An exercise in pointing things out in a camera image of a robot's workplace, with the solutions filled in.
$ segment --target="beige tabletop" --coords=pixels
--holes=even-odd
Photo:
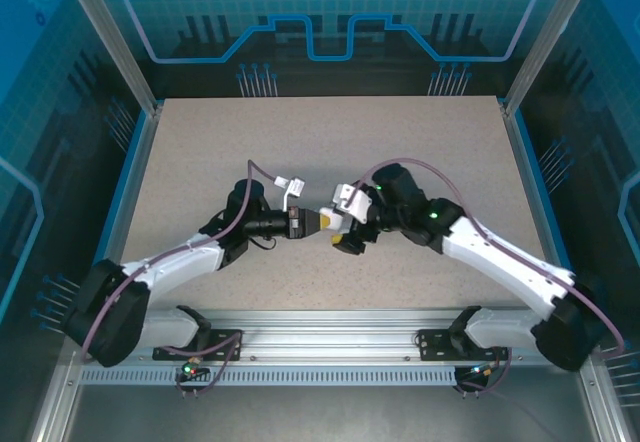
[[[176,246],[224,208],[252,158],[306,180],[298,205],[327,205],[338,183],[392,157],[440,168],[486,226],[542,255],[495,97],[340,97],[167,100],[123,261]],[[427,197],[452,195],[410,168]],[[265,181],[272,207],[282,191]],[[191,281],[158,307],[210,309],[443,308],[521,305],[461,262],[381,234],[364,255],[333,249],[331,234],[251,247],[231,266]]]

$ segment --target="enclosure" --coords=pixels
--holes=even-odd
[[[1,1],[2,440],[636,440],[639,0]],[[499,397],[463,399],[450,377],[477,361],[421,360],[416,334],[524,303],[399,234],[359,257],[324,234],[252,247],[153,305],[245,334],[198,400],[152,349],[107,369],[61,332],[94,263],[187,240],[247,159],[315,208],[393,157],[599,276],[625,355],[565,372],[514,348]]]

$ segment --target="black cable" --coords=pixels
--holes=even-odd
[[[249,242],[251,242],[253,245],[255,245],[256,247],[262,249],[262,250],[273,250],[276,248],[276,245],[278,245],[278,241],[276,239],[265,239],[265,240],[273,240],[273,245],[271,247],[266,247],[264,245],[262,245],[259,242],[256,242],[255,239],[249,239]]]

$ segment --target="glass panel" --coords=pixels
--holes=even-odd
[[[1,1],[0,419],[2,440],[17,441],[62,343],[65,279],[93,261],[140,108],[76,0]]]
[[[159,97],[504,95],[555,0],[106,0]]]
[[[640,308],[640,6],[582,0],[521,111],[569,260],[608,287],[632,346]],[[637,360],[616,360],[624,405],[638,402]]]

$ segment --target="work surface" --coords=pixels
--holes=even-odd
[[[307,184],[302,207],[327,205],[338,183],[374,164],[415,157],[441,169],[486,226],[542,255],[522,181],[494,97],[340,97],[167,100],[123,261],[174,247],[226,205],[251,158],[273,175]],[[452,198],[419,167],[427,197]],[[266,181],[277,207],[282,191]],[[381,234],[359,257],[323,232],[249,251],[220,272],[184,284],[158,307],[210,309],[441,308],[521,305],[464,264]]]

